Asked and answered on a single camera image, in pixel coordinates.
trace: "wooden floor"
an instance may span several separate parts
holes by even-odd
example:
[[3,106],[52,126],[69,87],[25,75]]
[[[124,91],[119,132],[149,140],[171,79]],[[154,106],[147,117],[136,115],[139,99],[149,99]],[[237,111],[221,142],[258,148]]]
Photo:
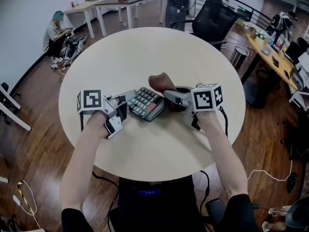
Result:
[[[139,18],[134,20],[135,27],[163,27],[159,24],[160,4],[157,1],[142,5],[139,8]],[[107,34],[126,30],[118,21],[118,14],[104,16]],[[88,39],[85,46],[101,39],[98,21],[92,23],[95,38]],[[87,27],[77,35],[88,34]],[[246,45],[245,32],[234,27],[228,40]],[[234,44],[227,44],[233,50]],[[222,53],[229,58],[231,51],[222,49]],[[245,61],[239,75],[242,76],[249,61]],[[44,58],[38,66],[24,80],[18,88],[21,97],[16,97],[22,109],[17,112],[32,130],[27,132],[12,123],[8,126],[0,118],[0,176],[8,177],[9,184],[0,183],[0,214],[9,217],[16,214],[17,220],[27,230],[37,228],[34,219],[16,206],[12,196],[17,192],[17,182],[26,180],[31,186],[36,198],[38,212],[36,219],[40,226],[47,231],[61,231],[59,182],[71,158],[73,147],[66,138],[58,114],[58,95],[63,76],[59,71],[49,68],[51,60]],[[280,144],[284,137],[282,120],[288,119],[297,123],[294,107],[288,103],[284,84],[279,90],[274,90],[268,97],[264,109],[256,110],[247,105],[246,116],[242,130],[233,147],[243,162],[247,175],[253,169],[264,169],[271,175],[285,179],[290,170],[289,152]],[[210,176],[211,191],[207,201],[221,198],[226,202],[225,191],[222,188],[215,164],[205,170]],[[292,171],[301,176],[301,163],[293,161]],[[117,177],[95,167],[98,175],[117,181]],[[204,197],[206,178],[202,173],[193,175],[197,204]],[[254,173],[249,180],[249,194],[253,203],[262,207],[281,207],[292,204],[297,197],[300,178],[292,193],[288,194],[286,182],[275,181],[266,174]],[[29,191],[24,189],[30,201]],[[116,189],[109,183],[92,178],[89,194],[84,203],[84,214],[94,231],[108,231],[107,211],[116,193]],[[266,210],[255,211],[259,225],[267,218]]]

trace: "trash can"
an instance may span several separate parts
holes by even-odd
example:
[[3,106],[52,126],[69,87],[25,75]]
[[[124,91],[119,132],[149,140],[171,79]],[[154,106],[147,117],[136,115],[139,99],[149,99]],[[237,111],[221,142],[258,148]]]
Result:
[[231,62],[231,64],[234,66],[235,69],[239,69],[247,56],[248,56],[247,51],[245,51],[239,46],[236,46],[229,61]]

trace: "teal hair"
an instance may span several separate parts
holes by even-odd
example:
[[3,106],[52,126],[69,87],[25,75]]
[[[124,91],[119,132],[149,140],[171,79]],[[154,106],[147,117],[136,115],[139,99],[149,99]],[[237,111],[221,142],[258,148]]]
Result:
[[62,11],[56,11],[53,15],[53,19],[57,21],[62,21],[64,17],[64,13]]

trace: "calculator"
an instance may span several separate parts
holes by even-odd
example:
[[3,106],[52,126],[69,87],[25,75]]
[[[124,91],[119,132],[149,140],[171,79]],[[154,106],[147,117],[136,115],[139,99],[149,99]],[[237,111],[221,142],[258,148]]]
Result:
[[129,110],[138,117],[150,122],[166,107],[164,97],[142,87],[137,96],[127,102]]

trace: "round white table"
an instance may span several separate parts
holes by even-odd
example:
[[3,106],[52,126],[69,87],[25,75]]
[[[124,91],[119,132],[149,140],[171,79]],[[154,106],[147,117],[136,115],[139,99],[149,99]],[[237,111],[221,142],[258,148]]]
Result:
[[[60,120],[75,146],[81,133],[76,97],[81,89],[101,89],[106,96],[150,88],[150,75],[166,72],[176,86],[220,83],[231,143],[245,116],[239,76],[222,53],[209,43],[166,28],[124,30],[86,49],[68,70],[59,95]],[[222,127],[225,121],[217,112]],[[123,129],[102,140],[95,165],[114,175],[139,181],[166,181],[191,175],[213,163],[202,131],[184,123],[183,113],[168,109],[152,122],[129,114]]]

